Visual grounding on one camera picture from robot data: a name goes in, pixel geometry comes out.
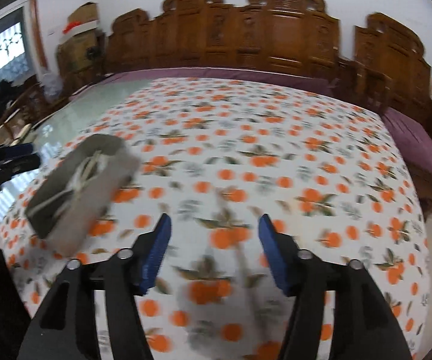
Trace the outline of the cluttered wooden chair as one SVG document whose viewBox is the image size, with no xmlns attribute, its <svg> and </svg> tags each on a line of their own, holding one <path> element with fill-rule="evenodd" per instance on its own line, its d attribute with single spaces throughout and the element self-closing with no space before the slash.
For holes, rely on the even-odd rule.
<svg viewBox="0 0 432 360">
<path fill-rule="evenodd" d="M 23 85 L 0 81 L 0 144 L 17 140 L 30 127 L 56 111 L 56 100 L 50 100 L 35 77 Z"/>
</svg>

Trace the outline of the grey rectangular tray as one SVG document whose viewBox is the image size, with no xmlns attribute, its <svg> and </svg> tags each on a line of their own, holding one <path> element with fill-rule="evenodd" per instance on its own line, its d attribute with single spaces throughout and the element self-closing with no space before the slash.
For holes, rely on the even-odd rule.
<svg viewBox="0 0 432 360">
<path fill-rule="evenodd" d="M 71 257 L 141 164 L 123 139 L 93 134 L 49 173 L 29 201 L 25 216 L 41 240 L 56 253 Z"/>
</svg>

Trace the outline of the window with grille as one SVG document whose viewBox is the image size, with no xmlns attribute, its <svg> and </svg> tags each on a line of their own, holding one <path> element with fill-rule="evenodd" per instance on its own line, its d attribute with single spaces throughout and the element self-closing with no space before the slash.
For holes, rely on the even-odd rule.
<svg viewBox="0 0 432 360">
<path fill-rule="evenodd" d="M 22 8 L 0 19 L 0 82 L 20 85 L 35 73 Z"/>
</svg>

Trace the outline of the cardboard boxes stack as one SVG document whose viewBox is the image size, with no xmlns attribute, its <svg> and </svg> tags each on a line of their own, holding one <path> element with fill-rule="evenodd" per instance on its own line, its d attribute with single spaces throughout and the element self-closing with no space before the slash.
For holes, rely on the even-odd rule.
<svg viewBox="0 0 432 360">
<path fill-rule="evenodd" d="M 96 2 L 86 2 L 68 16 L 56 50 L 65 94 L 70 95 L 102 77 L 105 44 Z"/>
</svg>

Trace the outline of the orange print tablecloth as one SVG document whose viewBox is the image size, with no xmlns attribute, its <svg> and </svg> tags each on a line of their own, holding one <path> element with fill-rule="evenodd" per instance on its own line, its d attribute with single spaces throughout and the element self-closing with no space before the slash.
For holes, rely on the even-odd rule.
<svg viewBox="0 0 432 360">
<path fill-rule="evenodd" d="M 90 101 L 42 147 L 0 226 L 2 249 L 30 313 L 65 259 L 35 235 L 25 209 L 84 139 L 119 137 L 142 160 L 76 257 L 110 257 L 166 213 L 173 230 L 156 286 L 137 301 L 156 359 L 274 359 L 292 303 L 275 286 L 257 234 L 277 231 L 323 260 L 361 261 L 415 358 L 427 316 L 424 217 L 406 164 L 378 115 L 276 85 L 166 78 Z M 234 227 L 217 205 L 221 189 Z M 241 242 L 269 339 L 257 331 L 234 245 Z"/>
</svg>

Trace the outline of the purple seat cushion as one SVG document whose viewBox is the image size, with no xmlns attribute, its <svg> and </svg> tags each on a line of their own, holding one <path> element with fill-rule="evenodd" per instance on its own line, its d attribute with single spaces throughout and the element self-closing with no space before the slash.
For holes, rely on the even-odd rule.
<svg viewBox="0 0 432 360">
<path fill-rule="evenodd" d="M 404 160 L 432 174 L 432 139 L 424 127 L 391 107 L 382 120 Z"/>
</svg>

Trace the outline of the carved wooden bench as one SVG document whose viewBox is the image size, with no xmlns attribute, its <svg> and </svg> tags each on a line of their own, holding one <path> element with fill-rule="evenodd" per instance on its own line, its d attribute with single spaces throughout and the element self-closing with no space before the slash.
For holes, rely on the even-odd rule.
<svg viewBox="0 0 432 360">
<path fill-rule="evenodd" d="M 221 67 L 337 81 L 343 95 L 417 116 L 431 106 L 424 45 L 404 24 L 376 12 L 354 30 L 354 55 L 340 57 L 340 22 L 324 0 L 164 0 L 150 18 L 135 9 L 113 21 L 105 65 Z"/>
</svg>

